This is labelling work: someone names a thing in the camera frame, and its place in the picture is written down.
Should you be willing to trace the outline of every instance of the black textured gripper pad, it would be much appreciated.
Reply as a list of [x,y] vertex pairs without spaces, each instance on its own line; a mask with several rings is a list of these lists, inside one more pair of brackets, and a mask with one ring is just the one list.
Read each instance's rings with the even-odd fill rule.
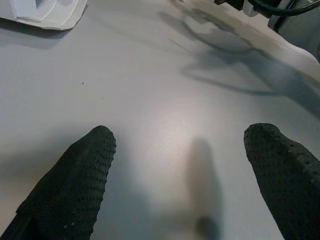
[[262,197],[285,240],[320,240],[320,162],[267,123],[244,133]]
[[116,140],[97,126],[73,143],[17,209],[45,240],[89,240],[103,200]]

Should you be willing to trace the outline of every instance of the dotted texture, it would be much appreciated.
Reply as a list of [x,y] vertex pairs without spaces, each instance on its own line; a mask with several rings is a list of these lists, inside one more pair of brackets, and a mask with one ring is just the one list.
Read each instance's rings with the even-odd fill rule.
[[89,240],[103,200],[116,140],[98,126],[72,144],[19,206],[46,240]]
[[272,124],[244,133],[246,155],[285,240],[320,240],[320,162]]

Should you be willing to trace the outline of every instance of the white plastic part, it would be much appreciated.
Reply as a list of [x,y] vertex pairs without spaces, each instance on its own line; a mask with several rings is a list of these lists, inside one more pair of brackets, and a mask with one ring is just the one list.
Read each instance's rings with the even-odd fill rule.
[[43,29],[73,28],[87,0],[0,0],[0,18]]
[[258,14],[258,12],[254,10],[254,6],[248,0],[244,0],[243,12],[249,17],[254,17]]

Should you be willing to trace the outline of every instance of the white cardboard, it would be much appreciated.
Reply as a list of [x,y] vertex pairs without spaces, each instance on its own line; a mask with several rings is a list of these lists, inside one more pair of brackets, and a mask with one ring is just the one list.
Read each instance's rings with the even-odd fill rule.
[[43,29],[73,28],[88,0],[0,0],[0,18]]

